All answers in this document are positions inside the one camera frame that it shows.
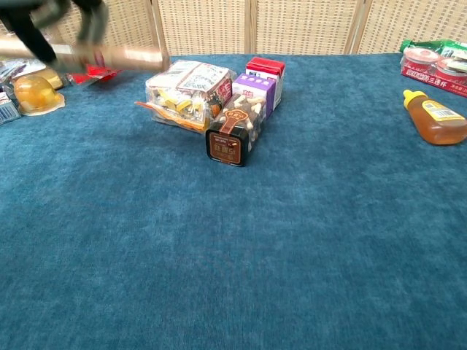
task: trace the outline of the honey bottle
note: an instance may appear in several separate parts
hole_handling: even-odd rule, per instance
[[[422,138],[430,144],[458,144],[467,137],[467,120],[422,91],[404,91],[404,107]]]

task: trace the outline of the green packaging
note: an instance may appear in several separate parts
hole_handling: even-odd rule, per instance
[[[410,39],[402,41],[399,51],[402,53],[407,47],[424,47],[438,53],[443,57],[456,57],[467,54],[467,43],[456,42],[450,39],[433,40],[429,42],[413,42]]]

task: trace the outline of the purple carton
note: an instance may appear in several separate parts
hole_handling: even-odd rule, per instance
[[[249,74],[240,74],[232,84],[232,95],[240,93],[250,98],[264,98],[266,100],[266,119],[271,115],[274,107],[274,93],[276,82]]]

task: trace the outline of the table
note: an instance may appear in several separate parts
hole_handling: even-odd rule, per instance
[[[244,168],[136,106],[146,73],[0,127],[2,347],[463,349],[467,144],[425,143],[402,92],[466,100],[399,54],[266,57],[285,89]]]

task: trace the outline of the beige wicker screen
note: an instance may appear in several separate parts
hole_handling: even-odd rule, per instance
[[[170,55],[244,52],[245,0],[159,0],[159,7]]]
[[[106,3],[110,14],[104,44],[138,47],[157,45],[152,35],[154,24],[149,0],[106,0]],[[80,11],[73,4],[66,18],[57,25],[58,33],[65,42],[75,43],[80,21]]]
[[[258,53],[342,54],[358,0],[257,0]]]
[[[404,39],[467,40],[467,0],[367,0],[368,19],[356,53],[397,52]]]

